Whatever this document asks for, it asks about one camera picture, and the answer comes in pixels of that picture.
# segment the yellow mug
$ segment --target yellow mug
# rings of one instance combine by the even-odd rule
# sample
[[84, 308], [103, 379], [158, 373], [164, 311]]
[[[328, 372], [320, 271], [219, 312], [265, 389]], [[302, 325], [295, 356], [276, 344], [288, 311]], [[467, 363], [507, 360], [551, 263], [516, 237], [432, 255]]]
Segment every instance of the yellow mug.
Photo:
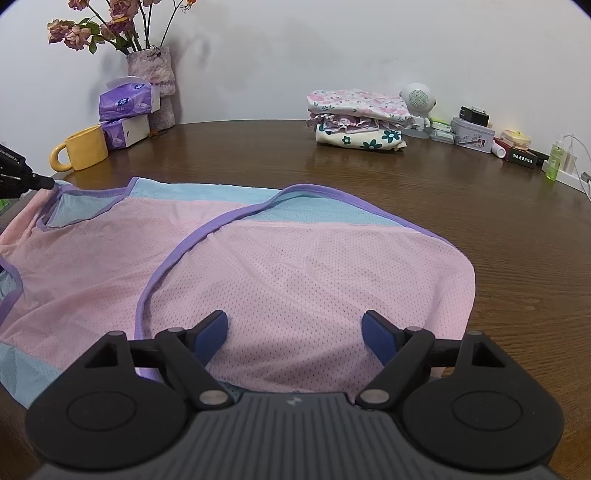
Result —
[[[60, 163], [57, 154], [66, 149], [70, 163]], [[105, 135], [100, 125], [86, 128], [66, 138], [64, 143], [59, 144], [49, 155], [49, 165], [55, 171], [83, 170], [84, 168], [96, 165], [107, 158], [107, 144]]]

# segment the green bottle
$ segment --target green bottle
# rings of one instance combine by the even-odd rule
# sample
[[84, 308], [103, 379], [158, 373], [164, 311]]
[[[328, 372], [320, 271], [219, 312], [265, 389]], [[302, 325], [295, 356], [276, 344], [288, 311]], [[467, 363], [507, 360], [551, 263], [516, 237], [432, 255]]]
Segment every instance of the green bottle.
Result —
[[550, 152], [550, 158], [548, 159], [548, 167], [546, 168], [546, 178], [552, 181], [556, 181], [556, 175], [562, 164], [566, 150], [562, 145], [563, 136], [560, 135], [558, 140], [552, 145], [552, 151]]

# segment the mug handle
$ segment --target mug handle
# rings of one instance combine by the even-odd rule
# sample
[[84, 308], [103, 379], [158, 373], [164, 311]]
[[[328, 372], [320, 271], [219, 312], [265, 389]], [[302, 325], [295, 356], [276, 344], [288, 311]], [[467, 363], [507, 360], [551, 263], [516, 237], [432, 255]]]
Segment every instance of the mug handle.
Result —
[[51, 154], [49, 155], [49, 165], [55, 171], [68, 171], [72, 169], [71, 163], [60, 163], [57, 159], [57, 154], [62, 151], [66, 147], [65, 143], [60, 143], [56, 148], [53, 149]]

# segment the purple tissue package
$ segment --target purple tissue package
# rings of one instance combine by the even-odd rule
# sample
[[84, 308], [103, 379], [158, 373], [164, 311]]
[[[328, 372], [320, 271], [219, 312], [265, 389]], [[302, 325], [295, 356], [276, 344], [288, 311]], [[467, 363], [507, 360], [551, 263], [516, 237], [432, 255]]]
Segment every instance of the purple tissue package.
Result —
[[160, 92], [141, 80], [119, 85], [100, 96], [101, 122], [155, 112], [160, 108]]
[[127, 148], [150, 134], [148, 115], [120, 118], [101, 124], [109, 150]]

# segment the metal screw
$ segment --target metal screw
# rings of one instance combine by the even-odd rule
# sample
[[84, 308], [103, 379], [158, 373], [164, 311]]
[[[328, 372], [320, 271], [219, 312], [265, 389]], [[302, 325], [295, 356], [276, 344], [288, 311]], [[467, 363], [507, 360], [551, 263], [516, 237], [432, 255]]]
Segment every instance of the metal screw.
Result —
[[199, 401], [204, 405], [221, 405], [228, 401], [228, 394], [222, 390], [206, 390], [199, 395]]
[[380, 388], [371, 388], [370, 390], [365, 390], [364, 392], [361, 392], [360, 398], [365, 403], [379, 405], [382, 403], [386, 403], [388, 400], [390, 400], [390, 394]]

